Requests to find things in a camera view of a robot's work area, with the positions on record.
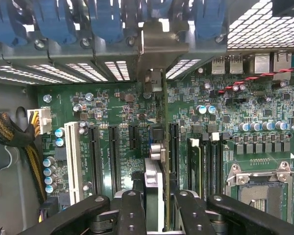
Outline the black RAM slot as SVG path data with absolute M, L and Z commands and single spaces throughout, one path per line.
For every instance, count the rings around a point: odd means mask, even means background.
M 217 144 L 217 159 L 216 159 L 216 192 L 223 193 L 223 142 L 222 139 Z
M 214 133 L 210 136 L 210 160 L 209 160 L 209 167 L 210 167 L 210 173 L 209 173 L 209 181 L 210 181 L 210 195 L 214 194 L 217 189 L 217 183 L 216 183 L 216 138 L 214 137 Z
M 203 182 L 203 199 L 207 200 L 208 193 L 208 175 L 207 175 L 207 137 L 208 134 L 202 134 L 201 136 L 201 151 L 202 151 L 202 182 Z

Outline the long black expansion slot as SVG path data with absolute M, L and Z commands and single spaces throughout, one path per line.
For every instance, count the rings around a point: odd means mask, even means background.
M 179 176 L 179 123 L 169 123 L 170 129 L 170 171 Z
M 101 194 L 103 188 L 102 180 L 102 165 L 101 165 L 101 153 L 100 153 L 100 134 L 98 126 L 90 125 L 88 127 L 89 137 L 89 150 L 92 164 L 92 184 L 93 193 Z
M 119 127 L 117 125 L 109 125 L 109 152 L 111 162 L 111 179 L 113 195 L 121 190 L 121 167 L 120 167 L 120 140 Z

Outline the CPU socket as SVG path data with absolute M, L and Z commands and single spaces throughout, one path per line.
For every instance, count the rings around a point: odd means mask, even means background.
M 227 196 L 294 224 L 294 178 L 287 161 L 259 171 L 243 171 L 233 163 L 225 182 Z

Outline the short black expansion slot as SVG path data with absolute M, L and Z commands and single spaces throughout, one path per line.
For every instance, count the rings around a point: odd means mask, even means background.
M 139 144 L 139 130 L 138 125 L 136 123 L 129 124 L 129 144 L 130 150 L 137 150 Z

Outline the white expansion slot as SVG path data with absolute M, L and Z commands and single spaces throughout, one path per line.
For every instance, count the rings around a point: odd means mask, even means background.
M 70 205 L 84 199 L 78 122 L 64 124 Z

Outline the green motherboard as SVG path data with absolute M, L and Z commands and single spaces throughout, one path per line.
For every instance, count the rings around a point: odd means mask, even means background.
M 203 198 L 201 136 L 207 137 L 210 195 L 210 136 L 223 142 L 223 193 L 230 165 L 243 171 L 276 169 L 282 161 L 294 171 L 294 65 L 266 77 L 214 74 L 205 69 L 167 83 L 169 123 L 179 123 L 179 189 Z M 48 197 L 59 208 L 70 206 L 64 124 L 79 125 L 84 198 L 94 194 L 88 127 L 98 126 L 102 193 L 112 192 L 109 125 L 119 127 L 121 190 L 133 187 L 132 174 L 149 158 L 148 126 L 156 120 L 156 100 L 139 83 L 55 85 L 38 89 L 42 109 L 51 111 L 52 130 L 42 136 L 43 178 Z M 137 150 L 130 150 L 129 124 L 139 130 Z

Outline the white power connector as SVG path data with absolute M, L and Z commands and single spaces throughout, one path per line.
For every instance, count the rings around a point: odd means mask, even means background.
M 28 123 L 34 126 L 34 135 L 42 135 L 52 130 L 50 109 L 27 110 Z

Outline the black and silver PC case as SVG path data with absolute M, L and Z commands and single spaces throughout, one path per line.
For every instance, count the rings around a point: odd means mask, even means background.
M 294 0 L 226 0 L 226 36 L 196 41 L 194 0 L 118 0 L 124 39 L 107 43 L 92 32 L 88 0 L 67 0 L 77 40 L 59 45 L 44 37 L 33 0 L 12 0 L 26 29 L 27 44 L 0 42 L 0 235 L 20 232 L 67 209 L 48 197 L 43 178 L 42 135 L 34 135 L 27 110 L 42 109 L 38 89 L 55 85 L 139 83 L 144 23 L 158 21 L 177 32 L 188 51 L 166 69 L 167 83 L 205 69 L 214 74 L 275 76 L 294 65 Z M 184 235 L 170 224 L 161 234 Z

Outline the blue card retention clip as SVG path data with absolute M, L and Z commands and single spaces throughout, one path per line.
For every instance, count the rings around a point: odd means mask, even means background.
M 12 0 L 0 0 L 0 42 L 9 47 L 27 44 L 26 29 Z
M 124 39 L 118 0 L 88 0 L 92 32 L 113 44 Z
M 225 38 L 225 10 L 226 0 L 194 0 L 192 15 L 196 41 L 215 39 L 220 43 Z
M 33 11 L 44 37 L 59 45 L 76 42 L 76 29 L 67 0 L 33 0 Z

